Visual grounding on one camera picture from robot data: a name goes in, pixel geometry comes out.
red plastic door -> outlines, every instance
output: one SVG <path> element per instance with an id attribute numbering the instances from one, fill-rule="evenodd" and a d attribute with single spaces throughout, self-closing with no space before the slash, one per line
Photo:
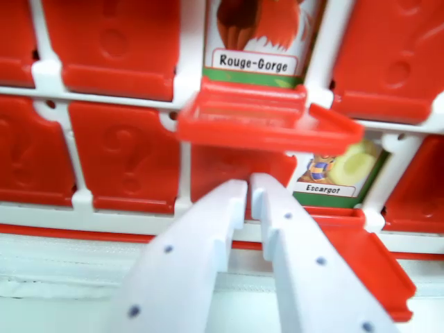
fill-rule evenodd
<path id="1" fill-rule="evenodd" d="M 419 123 L 444 88 L 444 2 L 356 1 L 334 68 L 338 112 Z"/>
<path id="2" fill-rule="evenodd" d="M 31 65 L 37 51 L 27 0 L 1 2 L 0 45 L 0 85 L 34 87 Z"/>
<path id="3" fill-rule="evenodd" d="M 179 55 L 179 0 L 42 3 L 69 89 L 172 100 Z"/>
<path id="4" fill-rule="evenodd" d="M 73 102 L 69 114 L 95 208 L 174 211 L 180 144 L 157 110 Z"/>
<path id="5" fill-rule="evenodd" d="M 74 185 L 60 124 L 30 99 L 0 96 L 0 201 L 71 206 Z"/>
<path id="6" fill-rule="evenodd" d="M 387 200 L 385 230 L 444 233 L 444 137 L 430 135 Z"/>

white plastic frame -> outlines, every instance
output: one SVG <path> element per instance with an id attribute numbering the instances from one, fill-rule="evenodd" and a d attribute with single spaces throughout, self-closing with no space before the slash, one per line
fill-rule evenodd
<path id="1" fill-rule="evenodd" d="M 170 224 L 172 216 L 93 209 L 92 195 L 85 185 L 67 107 L 70 101 L 76 100 L 157 108 L 160 111 L 160 121 L 164 127 L 175 131 L 174 123 L 169 120 L 168 113 L 172 110 L 182 109 L 185 103 L 200 89 L 205 0 L 182 0 L 180 57 L 174 80 L 172 102 L 79 94 L 68 91 L 62 82 L 60 60 L 51 47 L 41 1 L 29 1 L 41 58 L 32 66 L 36 88 L 0 87 L 0 94 L 31 97 L 35 100 L 35 109 L 43 118 L 61 124 L 74 166 L 78 191 L 72 198 L 72 210 L 43 205 L 0 203 L 0 223 L 85 231 L 158 234 Z M 353 5 L 354 0 L 331 0 L 327 3 L 305 79 L 308 90 L 307 104 L 317 103 L 325 108 L 329 108 L 332 104 L 333 93 L 328 89 L 328 85 Z M 44 101 L 47 99 L 55 101 L 56 107 L 54 109 L 46 106 Z M 391 153 L 362 205 L 366 215 L 367 229 L 380 232 L 384 227 L 384 219 L 380 212 L 385 200 L 407 168 L 408 162 L 413 158 L 422 139 L 429 133 L 444 133 L 444 93 L 439 94 L 433 102 L 432 113 L 428 120 L 416 126 L 378 121 L 359 122 L 369 130 L 381 132 L 383 147 Z M 400 134 L 403 134 L 404 139 L 398 141 L 397 138 Z M 176 216 L 182 215 L 191 207 L 190 178 L 191 146 L 184 142 L 181 143 L 180 182 L 175 203 Z M 289 183 L 289 189 L 294 181 L 293 178 Z M 444 253 L 444 238 L 436 234 L 382 232 L 379 233 L 379 236 L 389 250 Z M 260 227 L 253 222 L 247 223 L 243 230 L 234 234 L 234 238 L 243 241 L 260 241 Z"/>

